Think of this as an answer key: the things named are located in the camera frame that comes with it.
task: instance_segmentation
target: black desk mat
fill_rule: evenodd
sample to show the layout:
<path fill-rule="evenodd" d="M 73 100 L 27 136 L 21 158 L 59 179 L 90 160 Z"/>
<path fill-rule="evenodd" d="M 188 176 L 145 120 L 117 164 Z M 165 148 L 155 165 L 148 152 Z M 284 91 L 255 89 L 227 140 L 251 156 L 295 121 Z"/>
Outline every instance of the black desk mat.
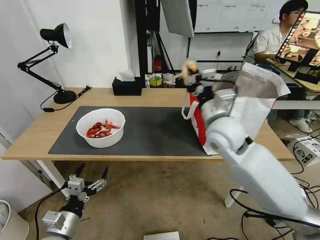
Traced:
<path fill-rule="evenodd" d="M 91 147 L 77 133 L 76 125 L 82 116 L 100 108 L 104 107 L 79 107 L 49 154 L 207 156 L 191 121 L 183 119 L 181 108 L 170 107 L 105 107 L 119 110 L 125 116 L 123 137 L 108 148 Z"/>

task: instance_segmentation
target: crayfish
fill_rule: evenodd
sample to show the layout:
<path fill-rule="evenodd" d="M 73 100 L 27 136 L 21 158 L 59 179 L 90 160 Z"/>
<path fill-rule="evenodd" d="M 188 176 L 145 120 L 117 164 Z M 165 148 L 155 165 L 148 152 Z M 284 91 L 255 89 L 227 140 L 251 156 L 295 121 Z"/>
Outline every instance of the crayfish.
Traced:
<path fill-rule="evenodd" d="M 111 129 L 120 129 L 120 128 L 112 124 L 112 122 L 108 122 L 107 120 L 105 124 L 101 122 L 97 122 L 95 125 L 92 126 L 92 128 L 89 128 L 89 130 L 87 131 L 87 137 L 88 138 L 108 137 L 112 135 L 112 133 L 110 132 Z"/>

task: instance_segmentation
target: white trash can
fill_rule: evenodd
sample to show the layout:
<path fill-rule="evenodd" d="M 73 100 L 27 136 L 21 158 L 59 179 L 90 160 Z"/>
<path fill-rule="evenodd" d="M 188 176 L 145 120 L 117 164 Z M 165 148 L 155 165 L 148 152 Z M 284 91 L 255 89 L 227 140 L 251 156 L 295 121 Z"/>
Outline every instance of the white trash can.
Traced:
<path fill-rule="evenodd" d="M 0 232 L 1 240 L 25 240 L 29 232 L 29 223 L 20 217 L 10 204 L 4 200 L 0 200 L 0 204 L 6 204 L 9 208 L 9 217 Z"/>

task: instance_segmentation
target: lamp shade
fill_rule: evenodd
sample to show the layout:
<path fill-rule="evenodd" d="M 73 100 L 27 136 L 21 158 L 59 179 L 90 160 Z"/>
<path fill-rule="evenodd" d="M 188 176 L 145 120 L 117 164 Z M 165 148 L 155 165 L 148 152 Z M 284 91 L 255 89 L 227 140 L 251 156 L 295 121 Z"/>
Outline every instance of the lamp shade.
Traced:
<path fill-rule="evenodd" d="M 46 41 L 57 41 L 66 48 L 72 47 L 71 34 L 66 23 L 59 24 L 54 30 L 43 28 L 40 36 Z"/>

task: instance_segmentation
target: wooden table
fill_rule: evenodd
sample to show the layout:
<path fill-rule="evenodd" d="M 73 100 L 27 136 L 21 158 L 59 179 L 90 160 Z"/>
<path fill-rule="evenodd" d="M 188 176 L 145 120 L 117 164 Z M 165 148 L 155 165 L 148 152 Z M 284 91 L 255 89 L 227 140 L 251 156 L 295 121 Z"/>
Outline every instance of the wooden table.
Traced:
<path fill-rule="evenodd" d="M 76 93 L 80 88 L 70 90 Z M 80 106 L 127 106 L 127 107 L 181 107 L 185 89 L 143 89 L 142 96 L 114 96 L 112 89 L 93 88 L 83 94 L 66 109 L 41 114 L 32 125 L 2 156 L 4 160 L 36 160 L 54 183 L 61 187 L 64 179 L 52 161 L 223 161 L 222 157 L 186 157 L 186 156 L 108 156 L 108 155 L 51 155 L 48 151 L 55 143 L 64 127 Z M 51 107 L 61 108 L 53 103 Z M 256 142 L 268 148 L 280 161 L 294 159 L 277 135 L 267 123 L 264 123 Z"/>
<path fill-rule="evenodd" d="M 318 84 L 313 84 L 313 83 L 305 82 L 305 81 L 294 78 L 297 71 L 295 72 L 288 71 L 288 68 L 291 64 L 290 62 L 277 63 L 271 59 L 268 59 L 268 62 L 270 62 L 276 70 L 280 71 L 281 73 L 285 74 L 287 77 L 291 78 L 293 81 L 295 81 L 302 87 L 306 88 L 307 91 L 320 93 L 320 82 Z"/>

